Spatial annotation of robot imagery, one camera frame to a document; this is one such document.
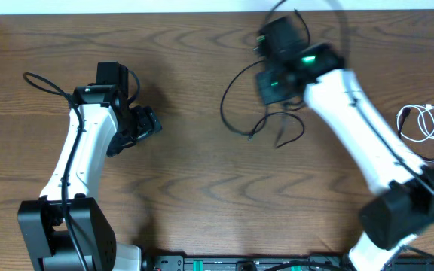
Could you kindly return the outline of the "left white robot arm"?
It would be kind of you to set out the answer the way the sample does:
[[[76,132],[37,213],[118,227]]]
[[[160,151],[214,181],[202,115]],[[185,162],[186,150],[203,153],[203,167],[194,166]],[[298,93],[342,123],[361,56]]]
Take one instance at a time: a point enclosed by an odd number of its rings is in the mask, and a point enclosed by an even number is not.
[[[99,62],[96,80],[66,93],[69,130],[48,183],[36,200],[21,202],[17,221],[35,270],[143,270],[141,248],[120,244],[99,207],[105,159],[160,132],[154,111],[133,106],[135,74],[119,62]]]

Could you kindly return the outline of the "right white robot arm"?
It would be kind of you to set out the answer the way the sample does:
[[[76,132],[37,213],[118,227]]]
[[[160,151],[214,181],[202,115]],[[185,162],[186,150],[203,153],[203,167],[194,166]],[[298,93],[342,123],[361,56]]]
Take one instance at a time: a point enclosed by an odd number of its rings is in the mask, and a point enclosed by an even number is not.
[[[265,20],[257,42],[262,102],[300,98],[340,139],[374,195],[359,212],[363,231],[347,255],[350,268],[384,269],[434,224],[434,166],[392,131],[330,44],[302,39],[288,17]]]

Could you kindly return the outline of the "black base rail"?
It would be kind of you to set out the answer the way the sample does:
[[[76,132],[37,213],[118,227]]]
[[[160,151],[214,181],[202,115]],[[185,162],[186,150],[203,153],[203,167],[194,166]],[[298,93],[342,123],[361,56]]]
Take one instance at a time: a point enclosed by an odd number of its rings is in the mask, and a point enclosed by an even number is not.
[[[281,270],[356,270],[346,254],[315,253],[291,256],[215,256],[184,253],[147,254],[142,271],[264,271]]]

